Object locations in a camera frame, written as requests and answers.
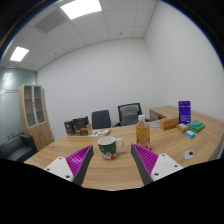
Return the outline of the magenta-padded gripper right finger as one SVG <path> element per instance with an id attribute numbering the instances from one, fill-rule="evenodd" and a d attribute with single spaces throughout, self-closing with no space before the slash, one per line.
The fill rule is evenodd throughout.
<path id="1" fill-rule="evenodd" d="M 131 145 L 131 154 L 144 185 L 182 169 L 182 166 L 167 154 L 156 154 L 136 144 Z"/>

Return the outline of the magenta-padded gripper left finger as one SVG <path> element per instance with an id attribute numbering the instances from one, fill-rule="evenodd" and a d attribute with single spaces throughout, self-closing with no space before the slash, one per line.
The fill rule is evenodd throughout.
<path id="1" fill-rule="evenodd" d="M 93 146 L 89 145 L 68 157 L 56 158 L 45 171 L 81 186 L 92 156 Z"/>

